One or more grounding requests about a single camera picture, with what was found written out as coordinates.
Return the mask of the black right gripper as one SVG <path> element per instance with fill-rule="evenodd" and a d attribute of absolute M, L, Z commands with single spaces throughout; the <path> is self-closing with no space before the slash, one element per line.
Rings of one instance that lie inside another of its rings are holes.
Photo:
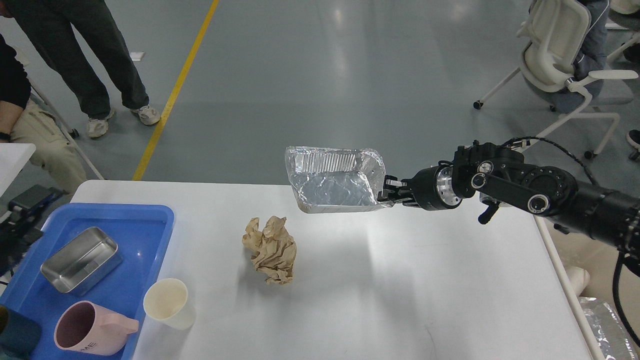
<path fill-rule="evenodd" d="M 453 189 L 453 167 L 433 166 L 420 170 L 409 179 L 385 175 L 380 191 L 380 203 L 402 204 L 426 211 L 452 210 L 462 203 Z"/>

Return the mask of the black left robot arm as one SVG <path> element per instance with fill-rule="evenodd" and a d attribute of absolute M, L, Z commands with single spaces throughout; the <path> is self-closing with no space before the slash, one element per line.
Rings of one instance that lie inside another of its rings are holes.
<path fill-rule="evenodd" d="M 9 201 L 9 216 L 0 226 L 0 275 L 4 276 L 18 265 L 24 253 L 42 237 L 42 231 L 35 226 L 63 194 L 55 187 L 37 184 Z"/>

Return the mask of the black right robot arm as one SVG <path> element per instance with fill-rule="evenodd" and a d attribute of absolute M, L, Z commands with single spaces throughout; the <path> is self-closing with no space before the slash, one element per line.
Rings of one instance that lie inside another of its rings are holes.
<path fill-rule="evenodd" d="M 439 161 L 412 178 L 384 176 L 377 201 L 439 211 L 452 210 L 462 200 L 481 193 L 487 205 L 478 217 L 481 224 L 487 224 L 499 206 L 507 204 L 548 218 L 564 234 L 583 234 L 616 248 L 614 306 L 627 333 L 638 343 L 621 305 L 619 282 L 623 267 L 639 274 L 639 199 L 601 187 L 587 167 L 583 171 L 589 181 L 584 182 L 555 166 L 526 163 L 517 148 L 532 140 L 524 136 L 502 145 L 474 141 L 470 146 L 458 146 L 451 161 Z"/>

